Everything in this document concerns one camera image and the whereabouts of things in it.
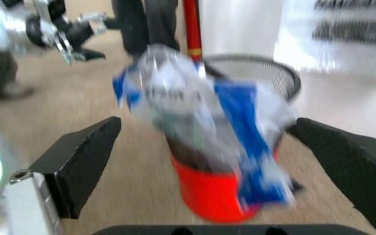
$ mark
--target blue and white plastic bag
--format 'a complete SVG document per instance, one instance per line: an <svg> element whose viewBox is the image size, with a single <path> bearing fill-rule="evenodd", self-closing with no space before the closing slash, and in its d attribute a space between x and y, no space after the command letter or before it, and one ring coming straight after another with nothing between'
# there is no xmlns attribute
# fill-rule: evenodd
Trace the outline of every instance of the blue and white plastic bag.
<svg viewBox="0 0 376 235"><path fill-rule="evenodd" d="M272 148L295 119L270 86L208 79L189 58L153 45L114 89L132 114L206 156L211 170L235 172L243 208L294 201Z"/></svg>

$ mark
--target white wall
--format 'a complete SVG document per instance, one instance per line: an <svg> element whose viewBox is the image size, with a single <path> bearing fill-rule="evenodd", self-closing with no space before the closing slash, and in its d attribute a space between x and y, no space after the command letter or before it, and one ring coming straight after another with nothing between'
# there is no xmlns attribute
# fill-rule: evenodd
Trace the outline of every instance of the white wall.
<svg viewBox="0 0 376 235"><path fill-rule="evenodd" d="M204 55L273 57L283 0L199 0Z"/></svg>

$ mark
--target metal bolt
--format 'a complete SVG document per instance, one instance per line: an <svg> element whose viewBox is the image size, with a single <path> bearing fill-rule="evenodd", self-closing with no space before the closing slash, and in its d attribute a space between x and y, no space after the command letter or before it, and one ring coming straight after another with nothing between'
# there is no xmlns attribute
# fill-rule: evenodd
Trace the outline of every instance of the metal bolt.
<svg viewBox="0 0 376 235"><path fill-rule="evenodd" d="M31 177L33 177L33 173L30 170L20 170L11 176L9 183L13 185Z"/></svg>

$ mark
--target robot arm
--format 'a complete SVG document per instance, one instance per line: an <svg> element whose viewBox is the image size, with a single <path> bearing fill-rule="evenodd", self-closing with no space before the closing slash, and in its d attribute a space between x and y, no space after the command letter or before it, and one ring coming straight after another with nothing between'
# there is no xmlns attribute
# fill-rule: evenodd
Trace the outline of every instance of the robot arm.
<svg viewBox="0 0 376 235"><path fill-rule="evenodd" d="M24 0L0 0L0 51L25 55L56 49L68 64L105 58L103 53L82 45L92 36L122 26L97 12L81 15L71 23L64 15L64 0L32 1L34 10L27 8ZM99 27L94 29L90 23Z"/></svg>

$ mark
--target red bucket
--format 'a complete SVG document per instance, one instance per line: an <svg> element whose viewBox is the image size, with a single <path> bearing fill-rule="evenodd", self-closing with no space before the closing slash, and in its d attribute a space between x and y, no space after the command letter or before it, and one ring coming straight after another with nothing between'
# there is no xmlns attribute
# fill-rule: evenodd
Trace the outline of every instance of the red bucket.
<svg viewBox="0 0 376 235"><path fill-rule="evenodd" d="M172 157L179 177L182 199L198 216L216 223L237 223L254 217L259 209L243 212L237 199L234 173L195 170Z"/></svg>

